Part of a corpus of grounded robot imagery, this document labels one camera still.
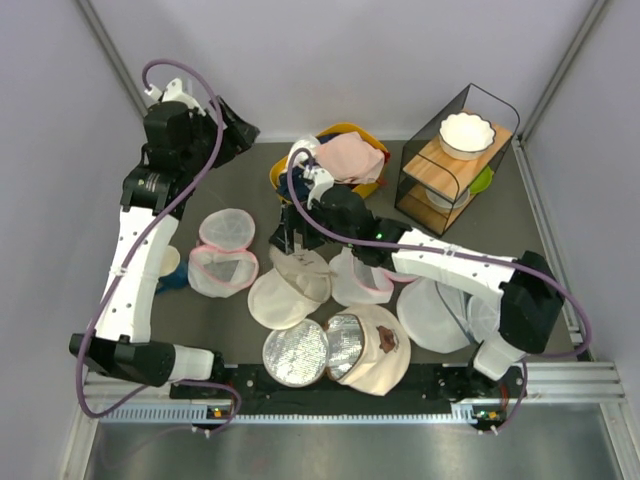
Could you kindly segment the beige mesh bag with glasses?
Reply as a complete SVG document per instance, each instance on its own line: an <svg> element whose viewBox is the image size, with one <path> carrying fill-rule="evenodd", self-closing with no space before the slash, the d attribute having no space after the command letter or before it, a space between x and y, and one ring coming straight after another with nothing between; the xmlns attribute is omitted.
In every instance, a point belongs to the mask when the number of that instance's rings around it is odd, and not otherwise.
<svg viewBox="0 0 640 480"><path fill-rule="evenodd" d="M249 313L263 327L291 328L331 298L334 274L317 252L285 254L271 246L269 258L272 268L255 280L247 298Z"/></svg>

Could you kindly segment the pale pink bra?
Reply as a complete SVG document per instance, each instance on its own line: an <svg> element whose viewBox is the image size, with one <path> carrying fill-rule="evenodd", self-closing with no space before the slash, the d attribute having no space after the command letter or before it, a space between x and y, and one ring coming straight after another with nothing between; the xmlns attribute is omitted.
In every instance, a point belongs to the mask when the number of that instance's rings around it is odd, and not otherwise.
<svg viewBox="0 0 640 480"><path fill-rule="evenodd" d="M382 170L383 158L382 151L367 144L356 132L336 136L321 144L315 153L316 162L341 184L372 181Z"/></svg>

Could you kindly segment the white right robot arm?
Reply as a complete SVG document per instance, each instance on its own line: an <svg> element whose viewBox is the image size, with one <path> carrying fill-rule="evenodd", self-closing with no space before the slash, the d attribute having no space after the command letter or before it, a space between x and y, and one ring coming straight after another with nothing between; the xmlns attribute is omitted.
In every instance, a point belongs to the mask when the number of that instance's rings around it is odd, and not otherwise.
<svg viewBox="0 0 640 480"><path fill-rule="evenodd" d="M372 213L346 186L333 186L312 200L283 203L269 242L283 253L328 242L352 249L371 267L427 278L461 290L497 311L499 323L480 342L466 374L469 388L487 396L512 364L546 350L567 293L546 259L531 251L519 258L481 254L434 238L410 225Z"/></svg>

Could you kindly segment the dark blue bra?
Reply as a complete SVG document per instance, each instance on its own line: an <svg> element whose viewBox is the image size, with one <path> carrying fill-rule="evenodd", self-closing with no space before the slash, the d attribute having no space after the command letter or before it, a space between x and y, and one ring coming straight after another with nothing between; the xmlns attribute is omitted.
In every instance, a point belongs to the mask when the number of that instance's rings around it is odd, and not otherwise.
<svg viewBox="0 0 640 480"><path fill-rule="evenodd" d="M292 197L289 191L287 178L288 178L288 173L286 171L282 171L279 174L276 191L280 197L282 197L286 201L290 201ZM313 186L313 182L310 179L306 179L304 177L303 168L295 167L293 169L292 185L298 200L301 203L305 202L309 196L309 192Z"/></svg>

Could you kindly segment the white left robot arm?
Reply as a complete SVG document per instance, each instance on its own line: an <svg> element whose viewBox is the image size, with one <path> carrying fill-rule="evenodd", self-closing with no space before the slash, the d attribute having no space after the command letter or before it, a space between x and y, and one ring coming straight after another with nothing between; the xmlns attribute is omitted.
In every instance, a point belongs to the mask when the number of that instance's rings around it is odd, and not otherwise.
<svg viewBox="0 0 640 480"><path fill-rule="evenodd" d="M78 373L89 369L153 387L191 380L209 397L226 387L213 352L151 338L162 262L194 180L248 150L259 133L222 98L212 107L163 97L144 117L146 142L123 181L118 242L97 320L69 341Z"/></svg>

